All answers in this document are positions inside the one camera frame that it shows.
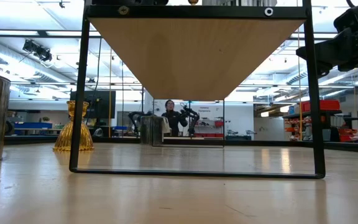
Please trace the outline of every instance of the triangular wooden board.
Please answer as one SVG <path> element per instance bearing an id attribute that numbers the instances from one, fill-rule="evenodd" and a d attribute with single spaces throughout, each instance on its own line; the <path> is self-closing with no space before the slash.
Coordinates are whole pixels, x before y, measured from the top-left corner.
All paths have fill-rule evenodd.
<path id="1" fill-rule="evenodd" d="M 155 99 L 199 101 L 227 97 L 304 22 L 116 18 L 90 21 Z"/>

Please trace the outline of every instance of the computer monitor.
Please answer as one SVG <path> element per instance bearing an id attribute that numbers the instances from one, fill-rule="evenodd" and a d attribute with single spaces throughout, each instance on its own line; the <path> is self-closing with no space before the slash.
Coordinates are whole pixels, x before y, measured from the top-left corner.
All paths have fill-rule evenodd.
<path id="1" fill-rule="evenodd" d="M 84 101 L 89 103 L 89 107 L 86 111 L 85 118 L 98 118 L 98 119 L 108 119 L 109 118 L 109 105 L 111 105 L 111 116 L 114 118 L 116 110 L 116 92 L 111 92 L 111 103 L 109 103 L 109 91 L 96 91 L 93 98 L 93 104 L 91 105 L 92 97 L 94 91 L 85 91 L 84 92 Z M 75 100 L 76 91 L 71 92 L 70 100 Z"/>

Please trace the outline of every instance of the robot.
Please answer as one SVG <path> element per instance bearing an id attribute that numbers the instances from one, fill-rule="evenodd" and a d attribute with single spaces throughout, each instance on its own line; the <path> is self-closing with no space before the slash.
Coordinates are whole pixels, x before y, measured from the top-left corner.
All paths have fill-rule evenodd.
<path id="1" fill-rule="evenodd" d="M 334 21 L 338 35 L 314 45 L 319 76 L 327 75 L 335 66 L 341 72 L 358 68 L 358 6 L 346 1 L 351 8 Z M 299 48 L 296 54 L 307 60 L 305 47 Z"/>
<path id="2" fill-rule="evenodd" d="M 190 118 L 190 124 L 189 124 L 189 130 L 188 131 L 189 131 L 190 136 L 194 136 L 195 135 L 195 126 L 196 126 L 196 123 L 198 122 L 198 120 L 200 119 L 200 116 L 199 116 L 199 114 L 197 112 L 195 112 L 191 108 L 188 108 L 187 105 L 181 103 L 181 106 L 183 108 L 180 110 L 180 116 L 184 117 L 184 118 L 187 118 L 187 117 Z M 149 111 L 147 113 L 135 111 L 135 112 L 129 113 L 129 115 L 128 115 L 129 119 L 131 119 L 132 124 L 135 127 L 134 128 L 134 133 L 135 134 L 137 134 L 139 132 L 139 129 L 137 127 L 137 123 L 140 122 L 140 119 L 143 116 L 154 116 L 154 114 L 151 111 Z"/>

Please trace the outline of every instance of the person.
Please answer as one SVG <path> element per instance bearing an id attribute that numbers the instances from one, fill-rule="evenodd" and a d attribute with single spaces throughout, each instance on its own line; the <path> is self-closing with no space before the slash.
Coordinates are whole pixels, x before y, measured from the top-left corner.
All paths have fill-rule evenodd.
<path id="1" fill-rule="evenodd" d="M 165 102 L 165 109 L 166 112 L 163 113 L 161 116 L 168 118 L 169 127 L 171 128 L 171 136 L 177 137 L 179 136 L 179 127 L 178 124 L 180 123 L 183 127 L 187 126 L 186 117 L 181 116 L 181 114 L 177 111 L 174 111 L 175 104 L 172 100 L 167 100 Z"/>

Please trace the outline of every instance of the gold object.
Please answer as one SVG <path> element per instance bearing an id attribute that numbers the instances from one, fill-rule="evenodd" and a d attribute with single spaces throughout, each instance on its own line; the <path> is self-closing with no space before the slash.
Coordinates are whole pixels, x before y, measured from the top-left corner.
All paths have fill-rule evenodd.
<path id="1" fill-rule="evenodd" d="M 194 6 L 195 4 L 198 3 L 198 0 L 188 0 L 188 2 L 189 2 L 192 6 Z"/>
<path id="2" fill-rule="evenodd" d="M 67 101 L 68 104 L 68 114 L 70 115 L 70 122 L 65 125 L 65 127 L 60 131 L 59 137 L 53 147 L 54 151 L 70 151 L 71 149 L 71 136 L 73 135 L 73 120 L 74 120 L 74 107 L 75 101 Z M 83 103 L 82 107 L 82 118 L 86 114 L 86 109 L 90 104 L 88 102 Z M 80 137 L 80 151 L 92 151 L 94 150 L 93 141 L 91 133 L 84 124 L 81 122 L 81 137 Z"/>

